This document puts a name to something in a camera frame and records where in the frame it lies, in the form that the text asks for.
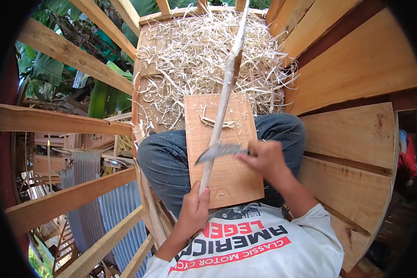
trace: gray t-shirt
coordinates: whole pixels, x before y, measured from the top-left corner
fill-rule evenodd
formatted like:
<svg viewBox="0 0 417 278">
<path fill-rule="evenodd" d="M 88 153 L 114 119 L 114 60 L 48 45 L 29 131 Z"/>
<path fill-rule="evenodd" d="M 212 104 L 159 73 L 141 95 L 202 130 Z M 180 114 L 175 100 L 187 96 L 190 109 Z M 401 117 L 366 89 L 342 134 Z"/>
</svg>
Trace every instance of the gray t-shirt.
<svg viewBox="0 0 417 278">
<path fill-rule="evenodd" d="M 289 222 L 280 208 L 254 202 L 211 214 L 171 262 L 151 257 L 144 277 L 337 278 L 343 257 L 321 204 Z"/>
</svg>

